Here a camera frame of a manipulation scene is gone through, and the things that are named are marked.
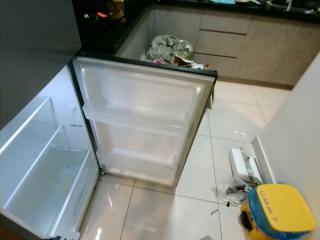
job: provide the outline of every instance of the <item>yellow sticker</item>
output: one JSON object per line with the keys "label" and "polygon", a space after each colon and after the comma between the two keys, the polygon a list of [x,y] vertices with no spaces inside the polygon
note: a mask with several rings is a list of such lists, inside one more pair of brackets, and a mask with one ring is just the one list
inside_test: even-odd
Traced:
{"label": "yellow sticker", "polygon": [[65,184],[64,184],[64,187],[63,187],[63,191],[64,191],[64,192],[67,192],[67,190],[68,190],[68,186],[69,186],[71,177],[72,177],[71,174],[69,174],[69,175],[66,177],[66,181],[65,181]]}

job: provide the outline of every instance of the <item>cabinet drawer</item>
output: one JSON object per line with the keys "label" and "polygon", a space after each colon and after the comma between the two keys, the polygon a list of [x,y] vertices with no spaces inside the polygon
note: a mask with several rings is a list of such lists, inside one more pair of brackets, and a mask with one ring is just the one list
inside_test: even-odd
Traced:
{"label": "cabinet drawer", "polygon": [[252,16],[228,12],[204,11],[200,29],[246,34]]}
{"label": "cabinet drawer", "polygon": [[244,39],[244,35],[200,30],[195,52],[237,57]]}
{"label": "cabinet drawer", "polygon": [[294,21],[254,17],[231,77],[271,82],[299,28]]}
{"label": "cabinet drawer", "polygon": [[198,64],[209,64],[210,69],[217,70],[219,76],[229,77],[236,58],[196,53],[193,60]]}

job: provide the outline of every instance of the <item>kitchen counter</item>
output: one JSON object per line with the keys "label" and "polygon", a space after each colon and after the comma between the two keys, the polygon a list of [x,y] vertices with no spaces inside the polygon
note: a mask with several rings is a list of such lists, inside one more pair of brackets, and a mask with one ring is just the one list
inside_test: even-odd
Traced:
{"label": "kitchen counter", "polygon": [[285,12],[275,8],[266,9],[265,6],[257,5],[253,2],[247,4],[222,4],[214,3],[209,0],[125,1],[125,14],[122,21],[110,20],[108,18],[101,19],[99,17],[97,21],[87,23],[84,21],[83,15],[87,11],[92,11],[92,7],[87,6],[88,3],[83,0],[74,0],[73,5],[81,38],[82,50],[116,54],[153,2],[156,5],[191,7],[193,9],[197,8],[202,10],[211,9],[221,12],[320,24],[320,13],[306,14],[293,11]]}

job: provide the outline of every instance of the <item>white floor tile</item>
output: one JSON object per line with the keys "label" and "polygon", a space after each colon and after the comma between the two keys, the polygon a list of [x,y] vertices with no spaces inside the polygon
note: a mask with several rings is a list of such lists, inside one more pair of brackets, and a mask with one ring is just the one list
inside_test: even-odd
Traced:
{"label": "white floor tile", "polygon": [[278,108],[275,107],[261,106],[260,109],[267,124],[270,123],[271,119],[278,112]]}
{"label": "white floor tile", "polygon": [[258,105],[250,85],[217,81],[214,86],[214,98],[241,104]]}
{"label": "white floor tile", "polygon": [[266,121],[258,106],[215,100],[208,111],[211,137],[251,143]]}
{"label": "white floor tile", "polygon": [[221,240],[216,209],[214,202],[134,187],[121,240]]}
{"label": "white floor tile", "polygon": [[291,91],[264,86],[251,86],[254,96],[260,106],[280,108]]}
{"label": "white floor tile", "polygon": [[[212,142],[212,152],[213,152],[213,161],[214,161],[214,171],[216,183],[219,184],[226,179],[233,176],[230,160],[229,160],[229,150],[231,148],[244,148],[248,156],[255,157],[253,147],[250,143],[244,143],[240,141],[211,138]],[[226,204],[222,198],[218,199],[218,202],[221,204]],[[239,207],[239,204],[230,202],[232,206]]]}
{"label": "white floor tile", "polygon": [[98,180],[104,181],[104,182],[109,182],[109,183],[114,183],[114,184],[128,185],[128,186],[133,186],[135,183],[135,180],[132,178],[114,176],[114,175],[110,175],[110,174],[106,174],[106,175],[100,174]]}
{"label": "white floor tile", "polygon": [[133,187],[98,181],[80,226],[81,240],[119,240]]}
{"label": "white floor tile", "polygon": [[221,233],[223,240],[250,240],[248,230],[238,222],[239,207],[219,204]]}
{"label": "white floor tile", "polygon": [[209,128],[209,119],[208,119],[208,112],[206,111],[203,115],[202,121],[198,128],[197,135],[208,136],[210,137],[210,128]]}
{"label": "white floor tile", "polygon": [[215,186],[215,169],[210,137],[201,135],[195,137],[176,188],[166,188],[141,181],[136,181],[134,186],[217,203],[218,199],[211,191]]}

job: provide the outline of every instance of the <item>refrigerator hinge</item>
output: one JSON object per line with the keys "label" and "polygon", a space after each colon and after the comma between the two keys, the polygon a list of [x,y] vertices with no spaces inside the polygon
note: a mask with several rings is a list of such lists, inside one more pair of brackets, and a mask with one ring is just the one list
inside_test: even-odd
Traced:
{"label": "refrigerator hinge", "polygon": [[106,165],[100,164],[100,173],[101,173],[102,175],[106,175],[106,173],[107,173]]}

